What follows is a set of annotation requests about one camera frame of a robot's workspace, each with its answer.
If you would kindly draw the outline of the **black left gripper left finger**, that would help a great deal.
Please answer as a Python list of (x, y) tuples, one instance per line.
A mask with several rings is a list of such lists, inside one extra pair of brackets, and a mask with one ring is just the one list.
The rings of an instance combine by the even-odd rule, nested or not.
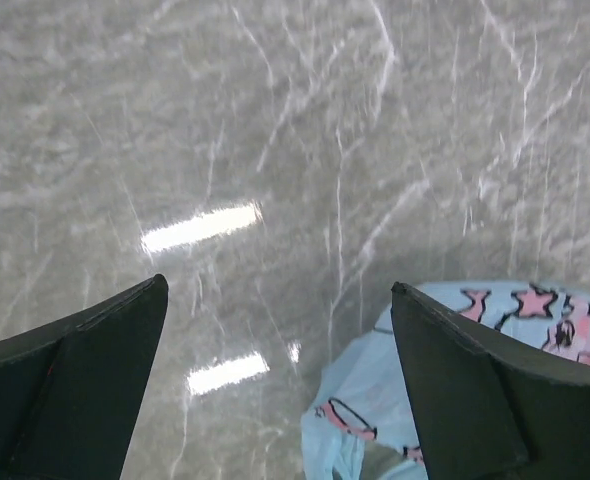
[(157, 274), (0, 341), (0, 479), (117, 479), (168, 308)]

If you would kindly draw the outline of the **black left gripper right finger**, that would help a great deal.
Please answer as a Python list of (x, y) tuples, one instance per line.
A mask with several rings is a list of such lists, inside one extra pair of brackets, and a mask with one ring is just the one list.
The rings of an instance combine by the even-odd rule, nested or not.
[(547, 320), (528, 345), (486, 326), (489, 296), (456, 311), (404, 283), (392, 326), (431, 479), (590, 479), (590, 302), (538, 286), (508, 317)]

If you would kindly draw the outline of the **light blue plastic bag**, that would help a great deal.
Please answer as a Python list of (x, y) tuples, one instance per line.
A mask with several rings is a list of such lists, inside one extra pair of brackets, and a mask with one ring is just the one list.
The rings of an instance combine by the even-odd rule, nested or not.
[[(510, 280), (443, 281), (418, 288), (477, 323), (590, 365), (589, 294)], [(378, 478), (426, 478), (389, 309), (323, 371), (301, 427), (308, 479), (365, 478), (363, 461), (370, 445), (388, 447), (400, 456)]]

